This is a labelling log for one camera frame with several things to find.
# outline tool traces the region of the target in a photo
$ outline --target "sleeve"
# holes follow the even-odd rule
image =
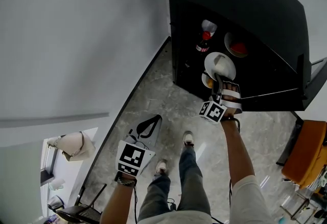
[[[255,176],[238,181],[232,190],[230,224],[273,224]]]

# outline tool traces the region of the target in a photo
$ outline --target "white cloth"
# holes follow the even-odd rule
[[[50,138],[48,145],[63,150],[68,161],[82,161],[93,155],[96,148],[91,139],[83,132],[67,134],[63,137]]]
[[[255,176],[247,176],[233,187],[230,224],[273,224]],[[141,220],[138,224],[212,224],[211,217],[199,211],[174,211]]]

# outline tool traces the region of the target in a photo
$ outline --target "white sneaker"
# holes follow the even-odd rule
[[[185,146],[194,146],[193,133],[191,131],[185,131],[183,135],[183,142]]]
[[[159,160],[157,166],[155,167],[155,173],[168,174],[167,170],[167,160]]]

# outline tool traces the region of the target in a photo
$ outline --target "wrist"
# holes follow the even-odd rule
[[[134,179],[136,179],[134,176],[131,176],[131,175],[128,175],[128,174],[125,174],[125,173],[122,173],[122,177],[123,178],[126,178],[128,180],[134,180]]]
[[[221,126],[223,127],[225,133],[237,131],[236,122],[234,120],[221,121]]]

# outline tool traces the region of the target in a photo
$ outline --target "small object on shelf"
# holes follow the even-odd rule
[[[208,87],[208,88],[213,88],[214,85],[214,80],[207,74],[206,71],[202,72],[202,83]]]
[[[235,57],[244,58],[249,54],[244,43],[238,41],[238,39],[230,32],[225,34],[224,43],[226,49]]]
[[[204,67],[208,75],[215,79],[215,73],[230,80],[236,77],[236,68],[233,61],[225,54],[212,52],[204,60]]]
[[[216,32],[217,25],[210,22],[209,20],[204,20],[202,22],[202,34],[200,41],[196,45],[196,49],[200,52],[206,52],[209,49],[209,40],[212,38]]]
[[[65,183],[65,180],[62,178],[55,178],[53,181],[49,183],[49,189],[51,190],[58,190],[63,189],[63,184]]]
[[[230,45],[230,49],[240,54],[248,54],[248,51],[242,42],[233,42]]]

